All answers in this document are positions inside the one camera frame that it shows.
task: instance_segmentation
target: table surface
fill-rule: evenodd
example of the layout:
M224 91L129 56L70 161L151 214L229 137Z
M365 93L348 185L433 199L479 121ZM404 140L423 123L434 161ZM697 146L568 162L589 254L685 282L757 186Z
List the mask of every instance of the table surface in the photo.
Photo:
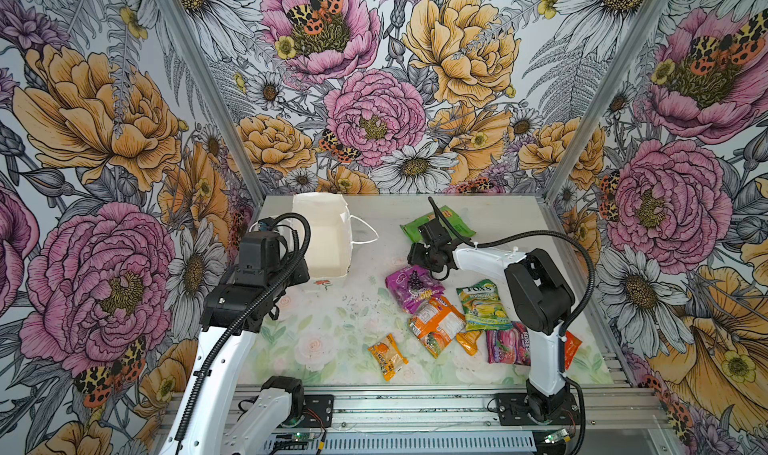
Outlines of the table surface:
M368 347L389 333L409 361L389 384L524 383L528 367L488 363L485 337L478 340L479 350L474 357L453 341L440 357L433 358L409 330L410 315L402 311L385 288L385 277L407 266L410 240L399 225L431 211L426 195L358 195L345 199L351 214L379 232L379 240L355 245L350 273L343 283L326 287L304 285L286 291L278 302L280 318L264 319L261 336L240 372L239 383L261 384L272 375L285 375L300 378L305 385L387 384ZM435 200L438 206L447 205L458 213L469 228L478 232L474 239L480 242L548 228L538 200L532 196L435 195ZM290 196L269 196L260 218L290 211L291 205ZM352 220L352 235L355 240L366 240L370 230ZM523 239L515 245L521 251L546 250L568 279L551 238ZM456 288L474 285L484 278L472 271L452 271L442 282L445 296L462 311ZM505 281L494 283L507 314L516 320ZM612 383L587 318L582 315L569 330L583 341L568 370L569 376L582 384Z

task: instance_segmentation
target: white paper bag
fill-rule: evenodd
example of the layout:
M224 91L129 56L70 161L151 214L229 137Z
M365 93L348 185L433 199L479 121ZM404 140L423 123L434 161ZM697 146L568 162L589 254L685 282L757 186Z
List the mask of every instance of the white paper bag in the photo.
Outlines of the white paper bag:
M310 283L302 289L337 285L346 277L352 263L352 246L371 243L379 239L376 230L364 220L350 214L344 197L335 193L302 193L293 196L294 213L302 214L312 228L310 247L304 259L310 269ZM365 224L376 236L372 240L354 241L350 220L356 218ZM297 220L291 220L292 227L304 237L304 228Z

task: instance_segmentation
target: green snack package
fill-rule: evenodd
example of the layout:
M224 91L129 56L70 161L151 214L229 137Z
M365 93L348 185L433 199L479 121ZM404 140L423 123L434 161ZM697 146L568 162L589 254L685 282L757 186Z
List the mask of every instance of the green snack package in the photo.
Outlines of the green snack package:
M472 287L456 288L456 292L464 307L467 331L512 329L513 323L507 317L492 281L483 280Z
M459 217L458 214L454 210L451 210L447 205L440 207L440 211L442 211L443 216L451 222L453 228L456 229L458 233L462 234L462 237L467 237L470 239L471 237L475 236L475 233L477 233L470 229L467 224L464 223L464 220L462 220L462 218ZM435 218L435 214L428 213L423 217L417 218L411 223L400 225L400 228L406 235L408 235L408 238L411 239L413 243L416 243L417 241L422 241L422 234L418 233L418 227L422 226L433 218Z

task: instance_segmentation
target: pink peony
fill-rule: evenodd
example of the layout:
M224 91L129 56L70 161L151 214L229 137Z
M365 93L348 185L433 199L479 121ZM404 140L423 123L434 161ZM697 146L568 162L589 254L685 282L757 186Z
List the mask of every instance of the pink peony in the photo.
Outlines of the pink peony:
M404 145L421 142L426 130L422 96L413 85L381 70L357 72L326 98L328 129L362 153L360 164L379 166Z
M672 275L709 256L733 212L714 153L692 140L640 144L620 170L615 200L619 220L608 222L615 248L642 251Z
M29 264L36 311L24 320L22 353L76 374L110 366L141 336L154 348L170 325L165 283L174 256L163 225L129 203L65 221Z
M286 12L295 6L309 4L310 0L261 0L262 23L267 27L262 31L264 40L274 44L281 37L293 37L294 27ZM369 12L366 2L361 0L343 0L340 20L349 29L349 40L342 42L341 50L337 49L340 47L339 40L329 40L329 44L334 42L333 48L313 52L309 56L298 51L298 54L286 59L288 67L300 82L314 85L330 78L343 78L358 68L370 66L376 59L381 31L378 11L374 8ZM314 37L325 36L321 33Z
M690 70L691 41L698 36L723 39L747 21L717 19L697 8L667 38L656 53L658 63L648 97L645 117L680 137L698 137L704 143L723 143L753 124L768 109L768 49L743 66L730 62L705 76Z
M16 299L24 258L38 243L38 222L16 194L0 186L0 316Z

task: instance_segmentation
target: paper bag handle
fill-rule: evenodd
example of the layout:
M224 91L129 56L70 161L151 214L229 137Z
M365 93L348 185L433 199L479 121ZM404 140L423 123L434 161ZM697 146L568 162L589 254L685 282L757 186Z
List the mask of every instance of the paper bag handle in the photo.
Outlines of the paper bag handle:
M371 231L373 232L373 234L376 236L376 238L375 238L375 239L373 239L373 240L368 240L368 241L354 241L354 240L352 240L352 244L353 244L353 245L354 245L354 244L358 244L358 245L364 245L364 244L366 244L366 243L372 243L373 241L376 241L376 240L378 240L378 239L379 239L379 232L378 232L378 231L376 231L376 229L374 229L374 228L373 228L371 225L369 225L367 221L363 220L363 219L362 219L362 218L360 218L360 217L356 217L356 216L355 216L355 215L353 215L353 214L351 214L351 215L350 215L350 218L354 218L355 220L358 220L358 221L362 222L362 224L364 224L366 227L368 227L369 229L371 229Z

